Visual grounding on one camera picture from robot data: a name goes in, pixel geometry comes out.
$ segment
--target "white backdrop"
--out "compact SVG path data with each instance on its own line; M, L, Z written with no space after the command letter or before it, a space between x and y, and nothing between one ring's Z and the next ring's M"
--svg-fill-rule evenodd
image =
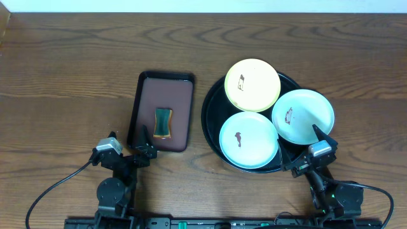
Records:
M11 12L407 13L407 0L0 0Z

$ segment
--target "black rectangular tray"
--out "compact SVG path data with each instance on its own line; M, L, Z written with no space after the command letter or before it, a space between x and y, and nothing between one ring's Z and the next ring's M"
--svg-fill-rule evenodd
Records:
M168 73L168 72L161 72L161 71L144 71L140 73L139 80L137 82L137 89L135 91L135 99L132 111L132 117L130 119L130 126L128 128L127 134L127 145L130 149L135 149L136 140L134 139L135 136L135 124L137 121L137 115L139 113L139 106L141 100L141 92L142 87L144 84L144 80L147 78L157 78L157 79L165 79L165 80L183 80L183 81L190 81L192 82L192 98L191 98L191 109L190 109L190 116L188 118L188 135L185 144L185 148L181 151L174 151L174 152L182 152L186 149L188 145L188 138L190 135L190 125L191 125L191 111L193 105L193 91L195 89L195 77L191 73Z

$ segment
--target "white plate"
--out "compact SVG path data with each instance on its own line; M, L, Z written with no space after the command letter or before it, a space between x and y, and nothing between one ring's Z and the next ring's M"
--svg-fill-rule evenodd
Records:
M277 71L258 59L237 62L224 79L226 96L243 111L260 112L270 108L279 98L280 88Z
M313 144L318 141L313 124L329 134L335 122L332 105L320 93L312 90L293 90L275 103L272 121L285 140L295 144Z
M219 143L231 163L245 169L256 169L273 160L279 149L278 138L269 119L255 112L241 112L223 124Z

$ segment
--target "tabletop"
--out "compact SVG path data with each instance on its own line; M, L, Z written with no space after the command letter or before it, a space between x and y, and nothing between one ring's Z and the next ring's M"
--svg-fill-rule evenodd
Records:
M138 75L196 77L188 148L139 170L135 206L175 218L274 218L314 211L305 177L250 174L211 150L200 121L210 87L236 62L262 59L335 110L336 179L383 188L388 228L407 227L407 16L371 14L15 13L0 47L0 228L23 228L33 201L80 168L115 131L125 144ZM88 167L47 194L32 228L97 210L111 171ZM362 217L389 200L364 192Z

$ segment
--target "green sponge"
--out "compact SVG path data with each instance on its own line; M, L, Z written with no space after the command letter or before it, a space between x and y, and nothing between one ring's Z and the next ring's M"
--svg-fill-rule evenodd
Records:
M155 109L154 136L157 138L171 137L171 109Z

